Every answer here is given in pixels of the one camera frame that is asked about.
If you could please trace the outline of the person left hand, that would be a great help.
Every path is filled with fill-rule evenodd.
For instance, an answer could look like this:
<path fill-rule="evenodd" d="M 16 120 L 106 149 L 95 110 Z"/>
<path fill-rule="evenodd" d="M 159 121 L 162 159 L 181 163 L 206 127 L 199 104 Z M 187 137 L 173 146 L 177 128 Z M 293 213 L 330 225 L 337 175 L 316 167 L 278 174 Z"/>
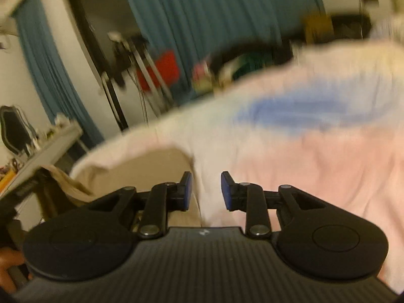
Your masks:
<path fill-rule="evenodd" d="M 8 270 L 11 267 L 24 264 L 25 259 L 21 252 L 13 250 L 12 248 L 1 248 L 0 252 L 0 283 L 1 288 L 7 293 L 16 291 L 16 286 L 11 278 Z"/>

